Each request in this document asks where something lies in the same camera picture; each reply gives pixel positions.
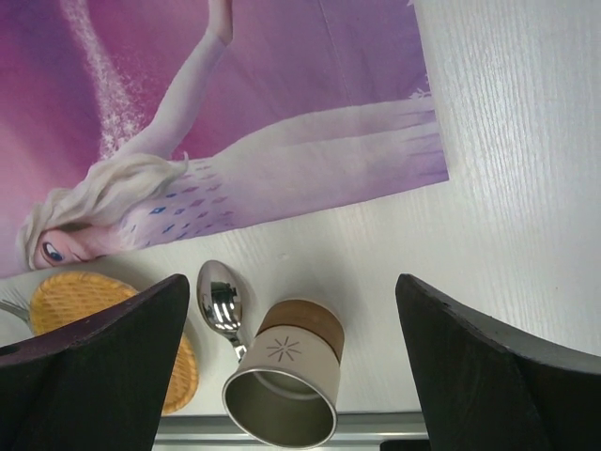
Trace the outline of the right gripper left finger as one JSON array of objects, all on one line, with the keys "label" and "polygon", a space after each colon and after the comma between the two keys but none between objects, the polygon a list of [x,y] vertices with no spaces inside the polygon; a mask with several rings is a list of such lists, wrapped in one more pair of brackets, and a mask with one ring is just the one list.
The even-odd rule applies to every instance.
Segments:
[{"label": "right gripper left finger", "polygon": [[149,450],[188,314],[174,274],[108,309],[1,349],[4,450]]}]

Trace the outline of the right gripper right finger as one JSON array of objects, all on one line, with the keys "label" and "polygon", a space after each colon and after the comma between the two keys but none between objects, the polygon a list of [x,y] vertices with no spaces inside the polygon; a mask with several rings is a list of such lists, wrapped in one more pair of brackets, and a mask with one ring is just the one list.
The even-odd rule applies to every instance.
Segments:
[{"label": "right gripper right finger", "polygon": [[434,450],[597,450],[600,359],[402,274],[398,316]]}]

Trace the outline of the purple printed placemat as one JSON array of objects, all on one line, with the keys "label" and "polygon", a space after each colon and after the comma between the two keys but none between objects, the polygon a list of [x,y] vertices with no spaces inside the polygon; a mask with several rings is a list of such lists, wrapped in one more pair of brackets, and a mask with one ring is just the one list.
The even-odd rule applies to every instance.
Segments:
[{"label": "purple printed placemat", "polygon": [[412,1],[5,1],[1,273],[448,178]]}]

